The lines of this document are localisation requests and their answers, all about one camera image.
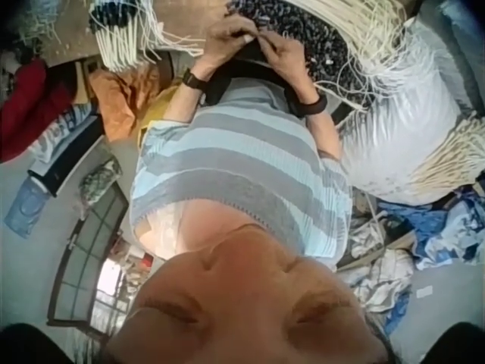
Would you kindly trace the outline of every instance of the white cloth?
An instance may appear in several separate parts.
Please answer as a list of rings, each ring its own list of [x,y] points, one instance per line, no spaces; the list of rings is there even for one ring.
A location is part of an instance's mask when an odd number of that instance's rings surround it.
[[[354,287],[354,294],[368,312],[388,311],[396,305],[400,293],[409,289],[414,272],[407,251],[388,249],[372,265],[370,274]]]

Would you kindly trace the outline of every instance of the black watch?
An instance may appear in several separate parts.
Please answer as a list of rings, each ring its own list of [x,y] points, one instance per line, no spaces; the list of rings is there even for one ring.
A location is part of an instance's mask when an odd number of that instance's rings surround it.
[[[191,89],[200,89],[202,92],[206,91],[208,85],[207,82],[199,80],[190,69],[183,75],[182,83]]]
[[[299,117],[303,118],[305,116],[318,115],[321,112],[324,112],[327,108],[327,104],[327,96],[322,93],[320,94],[320,98],[315,104],[302,104],[301,102],[299,102],[296,108]]]

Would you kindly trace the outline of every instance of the blue cloth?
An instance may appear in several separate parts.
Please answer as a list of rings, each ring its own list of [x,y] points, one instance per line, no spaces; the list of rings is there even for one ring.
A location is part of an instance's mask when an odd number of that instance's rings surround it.
[[[386,323],[384,324],[384,332],[386,332],[387,336],[390,336],[397,329],[399,323],[406,315],[410,298],[410,290],[402,292],[396,301],[396,305],[387,313]]]
[[[450,265],[454,259],[476,264],[485,238],[485,199],[474,191],[455,193],[458,202],[448,211],[431,206],[403,206],[379,202],[391,215],[409,221],[416,231],[413,247],[416,268]]]
[[[28,177],[20,186],[4,223],[18,236],[27,239],[50,196]]]
[[[397,216],[402,220],[408,221],[415,229],[416,244],[414,248],[415,258],[419,261],[427,257],[427,241],[439,234],[446,223],[447,211],[431,210],[432,205],[425,206],[406,206],[388,202],[379,202],[380,209],[386,210],[390,215]]]

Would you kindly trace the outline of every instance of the wrist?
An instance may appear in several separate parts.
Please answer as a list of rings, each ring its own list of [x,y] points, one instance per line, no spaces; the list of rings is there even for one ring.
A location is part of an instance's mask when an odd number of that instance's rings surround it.
[[[293,89],[302,104],[315,104],[320,99],[320,95],[310,77],[306,77],[303,80],[300,79],[299,82],[294,84]]]
[[[193,65],[191,72],[199,80],[209,81],[216,70],[217,67],[202,56]]]

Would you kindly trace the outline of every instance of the crumpled fabric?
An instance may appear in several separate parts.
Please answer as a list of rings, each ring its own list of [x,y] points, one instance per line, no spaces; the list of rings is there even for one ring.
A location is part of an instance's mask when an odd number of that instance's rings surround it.
[[[371,220],[352,219],[349,231],[349,247],[352,257],[358,259],[382,248],[384,234],[379,222],[373,218]]]
[[[389,311],[410,288],[414,273],[415,265],[407,251],[388,249],[372,265],[371,273],[353,287],[354,294],[368,312]]]
[[[120,162],[112,156],[83,178],[79,186],[81,203],[83,204],[82,218],[87,216],[87,212],[105,195],[122,174]]]
[[[416,268],[424,270],[451,265],[454,259],[478,264],[485,241],[485,199],[475,192],[466,193],[446,217],[443,230],[428,239],[422,249],[413,250],[420,259]]]
[[[448,212],[446,210],[432,210],[432,205],[406,206],[379,201],[377,206],[379,209],[387,211],[389,215],[408,221],[415,229],[416,244],[413,253],[416,256],[417,263],[422,256],[426,256],[424,252],[426,242],[439,234],[446,225]]]
[[[97,70],[89,75],[108,141],[126,139],[136,128],[138,117],[170,86],[171,71],[163,70],[146,64],[119,74]]]
[[[403,291],[399,295],[396,305],[387,313],[384,332],[388,337],[397,329],[404,316],[406,316],[410,299],[411,290]]]

